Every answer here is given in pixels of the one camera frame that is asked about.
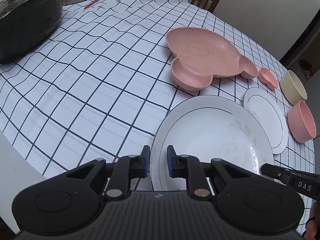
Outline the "person's right hand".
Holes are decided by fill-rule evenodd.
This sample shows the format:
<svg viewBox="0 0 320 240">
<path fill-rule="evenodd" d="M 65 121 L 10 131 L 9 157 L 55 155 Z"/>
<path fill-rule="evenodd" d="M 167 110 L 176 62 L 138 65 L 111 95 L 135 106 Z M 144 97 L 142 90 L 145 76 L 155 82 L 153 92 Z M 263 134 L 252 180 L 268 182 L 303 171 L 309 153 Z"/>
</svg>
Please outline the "person's right hand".
<svg viewBox="0 0 320 240">
<path fill-rule="evenodd" d="M 303 233 L 303 238 L 306 240 L 315 240 L 315 236 L 318 231 L 318 226 L 315 223 L 317 215 L 317 204 L 314 203 L 313 206 L 310 209 L 309 218 L 307 220 L 307 223 L 305 225 L 305 231 Z"/>
</svg>

